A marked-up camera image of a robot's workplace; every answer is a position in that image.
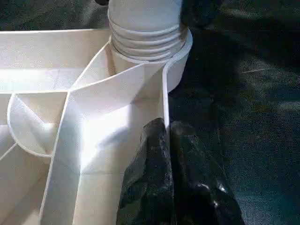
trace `white plastic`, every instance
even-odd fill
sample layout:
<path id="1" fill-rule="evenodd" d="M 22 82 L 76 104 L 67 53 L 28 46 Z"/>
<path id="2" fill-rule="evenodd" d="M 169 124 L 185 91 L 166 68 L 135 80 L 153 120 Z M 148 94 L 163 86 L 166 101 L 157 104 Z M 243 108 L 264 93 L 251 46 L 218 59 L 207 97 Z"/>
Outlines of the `white plastic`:
<path id="1" fill-rule="evenodd" d="M 166 38 L 159 38 L 158 40 L 131 40 L 124 38 L 112 30 L 113 38 L 121 42 L 126 47 L 136 48 L 139 46 L 141 49 L 156 49 L 165 46 L 172 45 L 178 41 L 185 41 L 185 34 L 177 32 L 174 35 L 170 35 Z"/>
<path id="2" fill-rule="evenodd" d="M 181 27 L 179 23 L 165 30 L 156 30 L 156 31 L 128 30 L 115 24 L 110 16 L 108 16 L 108 18 L 109 18 L 110 28 L 113 33 L 116 33 L 124 38 L 131 39 L 131 40 L 145 40 L 145 41 L 161 40 L 161 39 L 171 37 L 175 34 L 178 34 L 181 31 Z"/>
<path id="3" fill-rule="evenodd" d="M 180 23 L 182 0 L 110 0 L 110 18 L 128 30 L 165 30 Z"/>
<path id="4" fill-rule="evenodd" d="M 141 49 L 141 48 L 130 48 L 124 46 L 120 41 L 118 41 L 114 36 L 112 36 L 113 44 L 114 46 L 119 50 L 125 52 L 128 54 L 128 57 L 132 56 L 144 56 L 144 57 L 150 57 L 150 56 L 159 56 L 162 54 L 168 53 L 168 55 L 173 56 L 175 53 L 179 51 L 179 49 L 182 48 L 184 45 L 184 41 L 177 40 L 176 42 L 172 42 L 168 45 L 165 46 L 159 46 L 157 45 L 156 48 L 146 48 L 146 49 Z"/>
<path id="5" fill-rule="evenodd" d="M 0 33 L 0 79 L 10 84 L 0 85 L 1 225 L 115 223 L 143 126 L 156 117 L 169 126 L 167 93 L 192 38 L 170 59 L 149 62 L 120 54 L 108 37 Z"/>

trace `dark cloth background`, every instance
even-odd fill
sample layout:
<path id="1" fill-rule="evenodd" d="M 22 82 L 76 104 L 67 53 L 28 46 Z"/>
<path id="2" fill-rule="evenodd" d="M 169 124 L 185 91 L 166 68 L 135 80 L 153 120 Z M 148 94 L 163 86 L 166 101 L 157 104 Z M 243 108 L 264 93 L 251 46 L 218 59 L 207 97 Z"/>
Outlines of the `dark cloth background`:
<path id="1" fill-rule="evenodd" d="M 0 30 L 107 27 L 93 0 L 0 2 Z M 171 120 L 224 165 L 247 225 L 300 224 L 300 1 L 227 0 L 194 45 Z"/>

